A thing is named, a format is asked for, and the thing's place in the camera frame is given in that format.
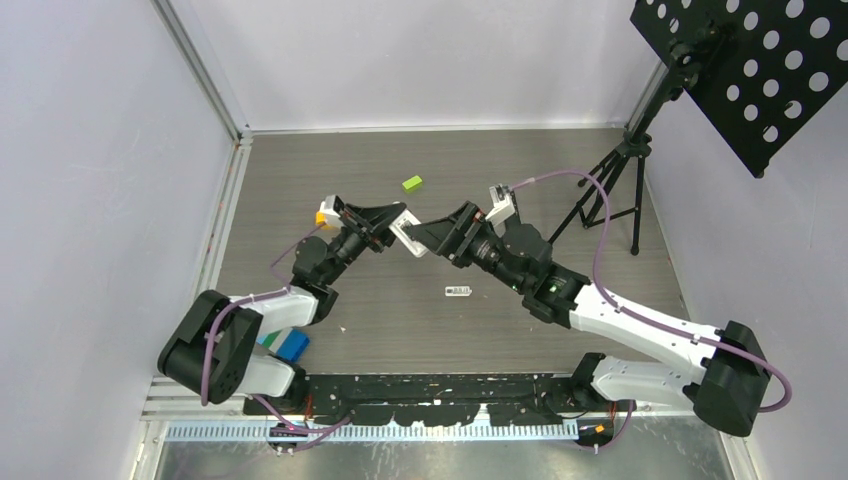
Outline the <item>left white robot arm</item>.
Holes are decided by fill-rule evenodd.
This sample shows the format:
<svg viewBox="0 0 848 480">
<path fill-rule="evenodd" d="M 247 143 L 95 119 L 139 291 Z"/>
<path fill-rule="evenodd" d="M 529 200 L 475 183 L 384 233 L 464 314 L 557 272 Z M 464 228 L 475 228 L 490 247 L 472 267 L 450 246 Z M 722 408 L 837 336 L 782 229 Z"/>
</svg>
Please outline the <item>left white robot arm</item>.
<svg viewBox="0 0 848 480">
<path fill-rule="evenodd" d="M 294 262 L 282 287 L 244 296 L 201 292 L 162 348 L 159 373 L 198 394 L 202 405 L 259 394 L 284 414 L 298 412 L 307 389 L 295 380 L 297 366 L 260 352 L 260 339 L 325 319 L 338 297 L 333 283 L 365 251 L 403 240 L 407 214 L 403 202 L 362 207 L 326 197 L 315 226 L 287 250 Z"/>
</svg>

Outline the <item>white remote control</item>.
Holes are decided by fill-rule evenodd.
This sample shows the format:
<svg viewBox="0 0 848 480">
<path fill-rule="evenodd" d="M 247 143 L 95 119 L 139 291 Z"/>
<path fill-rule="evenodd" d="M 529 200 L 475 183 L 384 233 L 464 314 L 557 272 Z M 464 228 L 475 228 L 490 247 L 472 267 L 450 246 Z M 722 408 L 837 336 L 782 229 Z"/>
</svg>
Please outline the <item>white remote control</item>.
<svg viewBox="0 0 848 480">
<path fill-rule="evenodd" d="M 407 229 L 420 224 L 420 220 L 410 210 L 406 209 L 389 226 L 396 239 L 416 258 L 423 257 L 428 249 L 422 243 L 414 240 L 408 234 Z"/>
</svg>

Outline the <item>white battery cover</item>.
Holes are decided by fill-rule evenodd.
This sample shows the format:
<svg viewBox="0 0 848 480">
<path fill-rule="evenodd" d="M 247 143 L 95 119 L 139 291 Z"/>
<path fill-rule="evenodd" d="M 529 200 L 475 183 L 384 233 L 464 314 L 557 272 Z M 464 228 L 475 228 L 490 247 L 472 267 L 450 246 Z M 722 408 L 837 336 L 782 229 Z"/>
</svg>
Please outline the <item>white battery cover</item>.
<svg viewBox="0 0 848 480">
<path fill-rule="evenodd" d="M 473 293 L 470 286 L 446 286 L 444 294 L 446 297 L 469 297 Z"/>
</svg>

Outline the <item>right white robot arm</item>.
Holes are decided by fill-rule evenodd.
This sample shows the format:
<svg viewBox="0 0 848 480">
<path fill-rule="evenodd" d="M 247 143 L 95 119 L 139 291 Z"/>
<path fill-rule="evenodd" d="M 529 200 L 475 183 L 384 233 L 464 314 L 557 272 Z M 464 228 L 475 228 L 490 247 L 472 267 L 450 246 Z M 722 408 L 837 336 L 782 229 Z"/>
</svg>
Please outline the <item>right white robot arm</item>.
<svg viewBox="0 0 848 480">
<path fill-rule="evenodd" d="M 647 362 L 629 364 L 606 354 L 586 355 L 570 385 L 580 408 L 596 410 L 607 400 L 689 407 L 710 427 L 737 437 L 749 436 L 764 412 L 772 375 L 748 326 L 697 324 L 611 294 L 554 262 L 551 244 L 534 226 L 511 218 L 498 234 L 470 202 L 438 220 L 404 221 L 401 229 L 454 266 L 476 265 L 491 274 L 521 295 L 533 317 L 649 356 Z"/>
</svg>

